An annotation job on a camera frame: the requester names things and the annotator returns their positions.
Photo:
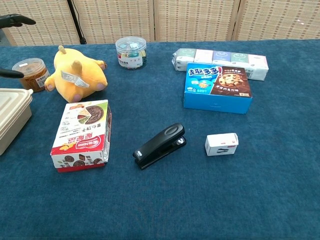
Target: jar of food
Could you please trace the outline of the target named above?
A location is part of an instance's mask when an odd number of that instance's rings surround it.
[[[45,89],[45,81],[50,76],[44,61],[40,58],[28,58],[16,63],[12,70],[24,74],[20,82],[24,89],[40,92]]]
[[[126,36],[115,42],[119,64],[126,69],[137,69],[147,64],[146,40],[137,36]]]

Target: table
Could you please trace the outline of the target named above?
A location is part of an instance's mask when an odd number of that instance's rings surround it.
[[[320,40],[154,42],[147,66],[126,70],[114,44],[65,46],[105,60],[113,113],[105,167],[58,173],[50,150],[65,107],[37,92],[32,117],[0,156],[0,236],[76,239],[320,237]],[[265,81],[250,80],[247,114],[183,108],[179,48],[265,55]],[[58,46],[1,47],[0,66],[41,58],[54,72]],[[0,88],[20,88],[16,79]],[[173,123],[186,146],[145,170],[133,151]],[[206,136],[237,133],[234,155],[205,152]]]

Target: stuffed animal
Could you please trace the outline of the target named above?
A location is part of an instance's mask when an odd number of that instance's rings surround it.
[[[53,64],[55,72],[45,80],[45,89],[56,88],[68,103],[77,103],[108,85],[103,72],[107,64],[86,57],[78,50],[59,46]]]

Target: cookie box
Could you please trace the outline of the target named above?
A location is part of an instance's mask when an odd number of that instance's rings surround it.
[[[184,108],[246,114],[252,99],[244,68],[202,63],[187,65]]]
[[[172,55],[176,71],[185,72],[188,63],[214,64],[225,67],[244,68],[247,78],[264,81],[269,67],[266,56],[239,52],[180,48]]]
[[[33,90],[0,88],[0,155],[31,117]]]
[[[238,145],[236,133],[223,133],[206,136],[204,147],[208,156],[217,156],[234,154]]]
[[[103,167],[109,159],[111,120],[108,100],[67,103],[50,153],[57,171]]]

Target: black stapler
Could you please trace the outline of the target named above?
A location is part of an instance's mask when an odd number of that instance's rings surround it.
[[[143,170],[164,156],[183,147],[187,143],[183,137],[184,134],[185,128],[180,123],[167,127],[133,152],[135,163]]]

